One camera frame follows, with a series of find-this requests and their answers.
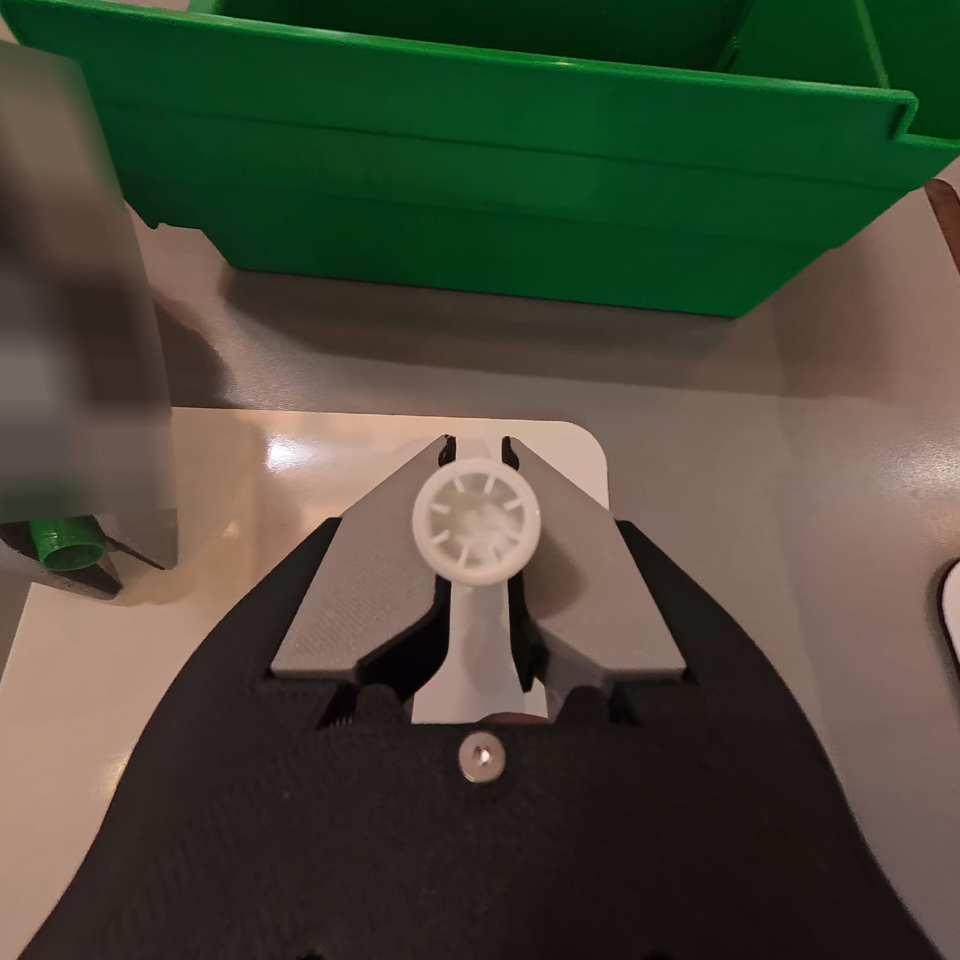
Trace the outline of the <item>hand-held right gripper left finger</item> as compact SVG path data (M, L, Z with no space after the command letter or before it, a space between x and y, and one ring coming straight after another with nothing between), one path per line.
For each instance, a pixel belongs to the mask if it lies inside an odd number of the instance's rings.
M419 631L425 647L398 665L437 671L450 636L450 584L421 557L412 529L422 486L456 456L441 435L348 507L271 663L272 671L386 671L382 663Z

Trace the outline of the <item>white whiteboard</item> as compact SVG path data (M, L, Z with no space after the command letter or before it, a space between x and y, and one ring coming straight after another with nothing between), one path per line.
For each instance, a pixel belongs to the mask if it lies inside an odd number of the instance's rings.
M563 421L180 407L173 434L177 566L119 561L125 586L111 601L30 587L2 675L2 834L100 822L151 712L215 623L321 521L442 435L516 437L609 506L599 441Z

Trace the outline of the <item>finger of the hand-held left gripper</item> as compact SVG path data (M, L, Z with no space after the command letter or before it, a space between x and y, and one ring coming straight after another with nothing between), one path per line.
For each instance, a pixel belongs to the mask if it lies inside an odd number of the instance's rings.
M106 549L138 559L158 570L179 562L177 510L124 510L96 514Z
M110 557L77 571L55 572L41 564L27 521L1 524L1 570L25 582L88 598L115 598L123 582Z

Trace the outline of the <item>green plastic bin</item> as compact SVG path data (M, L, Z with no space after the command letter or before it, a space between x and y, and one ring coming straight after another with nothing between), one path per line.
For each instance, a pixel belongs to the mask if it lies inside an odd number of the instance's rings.
M904 90L2 2L234 268L738 318L958 158Z
M957 1L215 1L191 13L392 40L903 90L958 139Z

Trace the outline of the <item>white dry-erase marker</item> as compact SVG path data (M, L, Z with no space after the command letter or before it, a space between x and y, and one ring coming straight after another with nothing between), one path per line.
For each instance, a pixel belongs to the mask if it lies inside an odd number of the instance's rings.
M456 460L421 486L412 513L414 543L438 577L475 589L502 585L532 560L542 512L532 486L504 462Z

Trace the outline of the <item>green marker cap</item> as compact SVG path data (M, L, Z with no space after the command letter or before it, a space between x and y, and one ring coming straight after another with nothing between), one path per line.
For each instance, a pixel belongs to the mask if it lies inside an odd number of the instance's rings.
M29 531L38 561L55 573L96 566L107 553L106 537L90 515L33 519Z

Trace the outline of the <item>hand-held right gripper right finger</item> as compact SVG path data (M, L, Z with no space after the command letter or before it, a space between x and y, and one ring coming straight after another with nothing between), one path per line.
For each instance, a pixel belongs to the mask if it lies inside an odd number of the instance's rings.
M501 458L530 485L541 533L508 582L522 687L676 681L686 662L610 510L517 438Z

